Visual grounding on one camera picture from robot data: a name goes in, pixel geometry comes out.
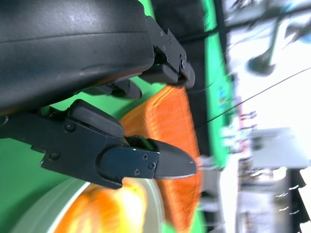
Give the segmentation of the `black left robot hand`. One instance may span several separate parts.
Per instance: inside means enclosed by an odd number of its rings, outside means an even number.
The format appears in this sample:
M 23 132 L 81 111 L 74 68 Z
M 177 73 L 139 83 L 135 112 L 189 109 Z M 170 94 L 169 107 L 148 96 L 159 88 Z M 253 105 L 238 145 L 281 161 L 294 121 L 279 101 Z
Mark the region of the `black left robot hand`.
M 137 0 L 3 0 L 0 3 L 0 136 L 31 146 L 41 167 L 119 189 L 125 177 L 193 176 L 175 146 L 126 136 L 119 122 L 80 92 L 139 98 L 131 83 L 192 87 L 187 54 Z

